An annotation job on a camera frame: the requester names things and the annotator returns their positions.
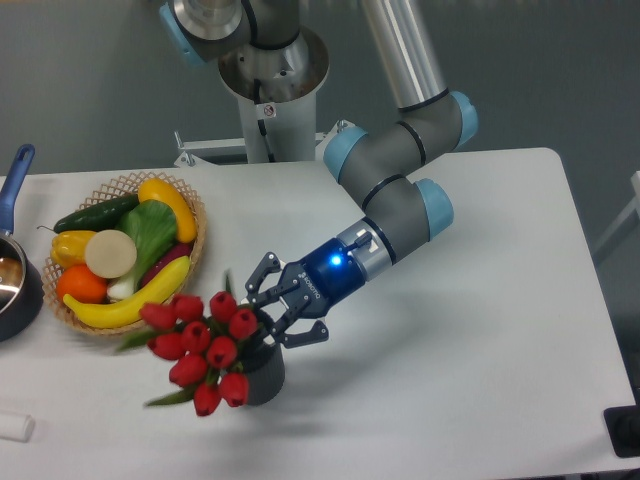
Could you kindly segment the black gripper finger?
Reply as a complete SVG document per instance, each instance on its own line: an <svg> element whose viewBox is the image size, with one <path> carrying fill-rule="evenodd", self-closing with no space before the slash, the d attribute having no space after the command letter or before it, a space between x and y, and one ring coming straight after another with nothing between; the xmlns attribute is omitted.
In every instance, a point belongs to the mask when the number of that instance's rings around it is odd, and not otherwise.
<svg viewBox="0 0 640 480"><path fill-rule="evenodd" d="M283 270L285 263L273 252L266 252L245 283L247 299L259 293L259 289L268 275Z"/></svg>
<svg viewBox="0 0 640 480"><path fill-rule="evenodd" d="M329 339L329 329L321 320L316 320L310 330L302 333L286 333L282 345L287 349L322 343Z"/></svg>

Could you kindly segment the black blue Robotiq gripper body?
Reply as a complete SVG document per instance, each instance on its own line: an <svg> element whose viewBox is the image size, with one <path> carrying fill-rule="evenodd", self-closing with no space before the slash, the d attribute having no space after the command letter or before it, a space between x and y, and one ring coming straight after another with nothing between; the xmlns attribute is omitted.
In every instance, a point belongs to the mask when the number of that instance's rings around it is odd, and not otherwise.
<svg viewBox="0 0 640 480"><path fill-rule="evenodd" d="M332 238L282 271L268 275L252 297L258 310L281 301L285 312L265 323L269 335L285 335L297 320L321 320L337 303L365 284L366 274L356 255L368 245L366 238L350 244Z"/></svg>

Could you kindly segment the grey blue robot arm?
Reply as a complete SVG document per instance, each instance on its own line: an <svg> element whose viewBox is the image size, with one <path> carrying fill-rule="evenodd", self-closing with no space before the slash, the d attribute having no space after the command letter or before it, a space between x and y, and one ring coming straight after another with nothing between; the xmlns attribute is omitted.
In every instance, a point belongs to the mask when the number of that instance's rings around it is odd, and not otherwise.
<svg viewBox="0 0 640 480"><path fill-rule="evenodd" d="M363 10L400 119L372 136L337 126L316 139L316 94L328 74L323 41L300 21L295 1L168 1L161 20L189 63L216 62L236 97L251 163L320 155L362 218L302 259L266 254L246 283L260 338L287 348L323 342L324 316L453 221L430 180L409 175L464 145L477 131L470 100L441 74L412 1L366 1Z"/></svg>

